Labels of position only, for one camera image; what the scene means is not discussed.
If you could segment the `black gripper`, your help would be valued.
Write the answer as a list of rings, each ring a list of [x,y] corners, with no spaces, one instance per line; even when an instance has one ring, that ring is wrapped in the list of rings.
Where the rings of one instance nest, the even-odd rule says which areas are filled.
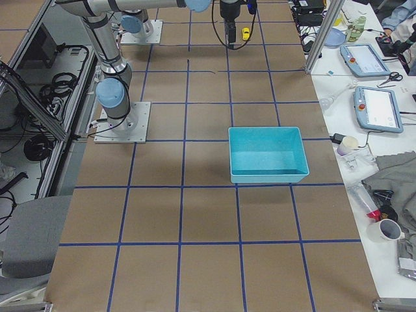
[[[220,0],[220,15],[223,17],[224,29],[226,33],[226,43],[236,42],[235,20],[241,13],[241,2],[239,0]]]

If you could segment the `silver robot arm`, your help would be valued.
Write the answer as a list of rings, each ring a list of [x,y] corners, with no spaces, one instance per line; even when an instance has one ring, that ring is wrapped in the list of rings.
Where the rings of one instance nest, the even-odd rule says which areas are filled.
[[[146,9],[122,11],[120,24],[125,31],[137,38],[147,38],[154,32]]]
[[[66,12],[82,19],[93,48],[101,60],[104,80],[98,83],[96,97],[107,115],[106,130],[127,136],[137,126],[137,116],[129,99],[132,69],[122,57],[113,35],[108,12],[122,15],[122,27],[127,32],[141,33],[149,24],[147,10],[153,8],[188,8],[203,12],[213,8],[214,1],[57,1]]]

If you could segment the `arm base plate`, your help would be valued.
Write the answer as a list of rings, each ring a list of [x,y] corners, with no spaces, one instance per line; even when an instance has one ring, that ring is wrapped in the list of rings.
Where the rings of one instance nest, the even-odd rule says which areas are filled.
[[[125,46],[143,46],[160,44],[163,20],[149,19],[142,23],[139,20],[121,21],[122,36],[120,43]]]
[[[121,125],[115,126],[115,120],[98,123],[94,142],[97,144],[130,144],[146,142],[148,124],[150,118],[151,103],[149,101],[130,103],[131,111]]]

